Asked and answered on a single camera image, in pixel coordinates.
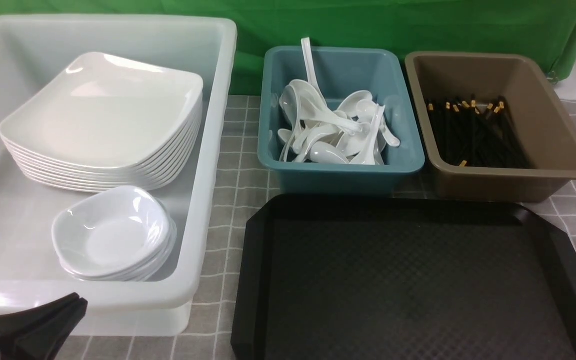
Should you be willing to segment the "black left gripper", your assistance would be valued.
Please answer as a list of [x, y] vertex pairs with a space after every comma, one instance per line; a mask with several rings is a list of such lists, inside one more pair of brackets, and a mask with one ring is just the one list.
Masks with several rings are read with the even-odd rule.
[[73, 292], [32, 309], [0, 315], [1, 360], [54, 360], [88, 307], [89, 301]]

